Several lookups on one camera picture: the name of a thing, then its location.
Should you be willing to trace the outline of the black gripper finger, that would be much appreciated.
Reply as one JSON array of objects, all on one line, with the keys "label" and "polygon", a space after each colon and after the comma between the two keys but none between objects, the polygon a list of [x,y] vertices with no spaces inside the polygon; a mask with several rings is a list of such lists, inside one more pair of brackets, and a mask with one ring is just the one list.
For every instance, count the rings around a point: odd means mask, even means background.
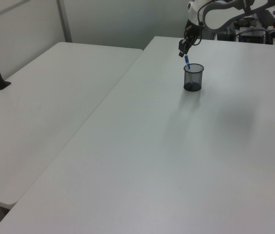
[{"label": "black gripper finger", "polygon": [[185,46],[184,53],[187,54],[189,49],[192,46],[192,37],[191,36],[186,37],[186,42],[185,43],[186,43],[186,46]]},{"label": "black gripper finger", "polygon": [[186,55],[186,39],[182,39],[179,41],[178,49],[179,56],[183,58],[184,55]]}]

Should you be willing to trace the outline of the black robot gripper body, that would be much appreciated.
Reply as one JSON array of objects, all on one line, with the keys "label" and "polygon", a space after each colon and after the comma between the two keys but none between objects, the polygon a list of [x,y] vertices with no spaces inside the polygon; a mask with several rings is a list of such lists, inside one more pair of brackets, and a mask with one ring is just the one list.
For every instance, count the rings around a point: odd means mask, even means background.
[{"label": "black robot gripper body", "polygon": [[202,35],[202,26],[192,23],[189,19],[185,25],[184,37],[188,39],[198,38]]}]

